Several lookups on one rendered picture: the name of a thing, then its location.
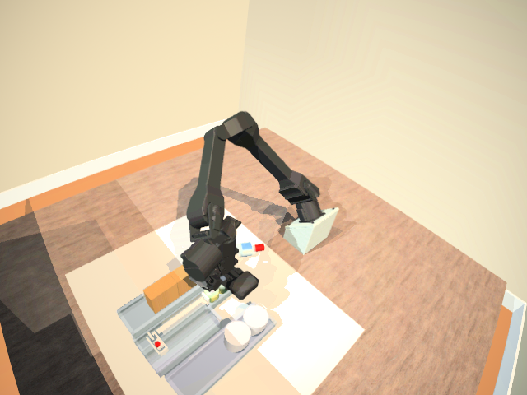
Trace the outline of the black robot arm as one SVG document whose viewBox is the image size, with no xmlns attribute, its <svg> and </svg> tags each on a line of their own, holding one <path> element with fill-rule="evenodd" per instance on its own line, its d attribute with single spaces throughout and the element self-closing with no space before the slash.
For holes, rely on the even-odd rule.
<svg viewBox="0 0 527 395">
<path fill-rule="evenodd" d="M 296 204 L 299 223 L 311 223 L 326 215 L 320 210 L 319 188 L 302 173 L 291 170 L 259 135 L 259 126 L 247 111 L 236 113 L 204 135 L 198 185 L 187 209 L 190 242 L 181 255 L 189 279 L 204 290 L 220 288 L 226 273 L 222 258 L 236 249 L 236 230 L 241 221 L 225 215 L 221 192 L 222 162 L 226 140 L 247 149 L 279 182 L 279 193 L 291 205 Z M 201 228 L 209 227 L 209 230 Z"/>
</svg>

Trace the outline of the orange box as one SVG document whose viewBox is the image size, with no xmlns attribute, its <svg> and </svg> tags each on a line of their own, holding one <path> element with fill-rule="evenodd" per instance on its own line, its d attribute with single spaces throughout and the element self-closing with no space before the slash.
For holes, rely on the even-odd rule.
<svg viewBox="0 0 527 395">
<path fill-rule="evenodd" d="M 169 274 L 143 291 L 148 305 L 155 314 L 179 298 L 177 282 Z"/>
<path fill-rule="evenodd" d="M 183 265 L 170 272 L 169 275 L 177 282 L 179 297 L 197 285 L 189 279 Z"/>
</svg>

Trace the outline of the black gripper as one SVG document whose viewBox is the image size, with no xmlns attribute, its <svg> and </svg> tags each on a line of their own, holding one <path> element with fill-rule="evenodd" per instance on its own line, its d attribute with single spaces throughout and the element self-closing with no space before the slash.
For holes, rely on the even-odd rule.
<svg viewBox="0 0 527 395">
<path fill-rule="evenodd" d="M 236 247 L 234 253 L 229 257 L 222 258 L 219 264 L 224 267 L 226 272 L 223 275 L 226 279 L 222 282 L 225 290 L 229 290 L 238 300 L 243 300 L 258 286 L 259 279 L 249 271 L 235 267 L 238 263 L 235 258 L 237 253 L 239 253 L 239 249 Z"/>
</svg>

